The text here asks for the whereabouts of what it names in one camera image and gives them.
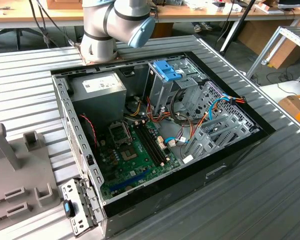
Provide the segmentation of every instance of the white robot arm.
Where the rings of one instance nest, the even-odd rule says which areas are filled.
[[[116,40],[133,48],[150,38],[155,19],[147,0],[83,0],[84,36],[80,50],[88,62],[108,62],[117,56]]]

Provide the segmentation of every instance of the metal shelf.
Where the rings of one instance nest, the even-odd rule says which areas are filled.
[[[277,42],[277,39],[280,36],[283,36],[295,44],[297,44],[300,47],[300,26],[279,26],[269,42],[266,44],[264,49],[262,50],[259,57],[255,60],[250,70],[247,72],[246,77],[250,79],[253,74],[255,73],[256,68],[260,63],[267,64],[269,60],[276,54],[276,52],[279,50],[279,47],[275,47],[273,51],[270,54],[270,57],[268,57],[266,60],[263,60],[267,52],[273,47],[273,45]]]

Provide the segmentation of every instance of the table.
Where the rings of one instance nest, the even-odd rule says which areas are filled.
[[[231,172],[111,240],[300,239],[300,124],[202,39],[119,43],[125,59],[193,51],[276,132]],[[0,53],[0,122],[7,138],[44,135],[58,186],[79,175],[57,109],[50,70],[82,65],[73,47]],[[0,231],[0,239],[74,239],[63,206]],[[82,240],[97,240],[98,228]]]
[[[28,0],[0,0],[0,7],[9,6],[14,10],[6,10],[6,15],[0,15],[0,29],[4,28],[36,28],[37,25],[34,22],[32,12]],[[210,14],[206,9],[191,10],[187,6],[158,6],[158,23],[180,23],[180,22],[222,22],[228,17],[228,14],[218,12],[216,14]],[[38,21],[41,22],[40,13],[38,8],[35,7],[36,16]],[[83,26],[83,11],[78,10],[48,10],[48,14],[60,27],[68,26]],[[233,21],[234,24],[230,29],[230,32],[221,48],[224,49],[231,36],[233,35],[235,28],[237,27],[243,12],[232,13],[229,17],[229,21]],[[250,11],[246,17],[246,21],[266,21],[266,20],[286,20],[293,19],[291,26],[296,26],[300,22],[300,10],[296,9],[294,12],[288,12],[286,14],[266,14],[263,11],[256,9]],[[47,19],[47,27],[52,27],[52,23]]]

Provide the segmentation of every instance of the blue latch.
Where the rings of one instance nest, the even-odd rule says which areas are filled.
[[[174,81],[178,79],[182,79],[182,75],[176,73],[174,68],[170,66],[166,61],[155,61],[153,62],[154,67],[161,73],[165,80]]]

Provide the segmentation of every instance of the ribbed metal surface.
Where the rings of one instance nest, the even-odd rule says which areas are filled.
[[[300,46],[300,26],[285,26],[280,29],[280,33]]]
[[[132,227],[115,240],[300,239],[300,127],[206,43],[194,36],[118,45],[125,59],[193,51],[277,132],[237,168]],[[79,66],[72,47],[0,54],[0,123],[7,138],[45,137],[57,184],[79,175],[57,110],[49,70]],[[0,239],[71,239],[62,205],[0,231]],[[82,239],[98,239],[95,229]]]

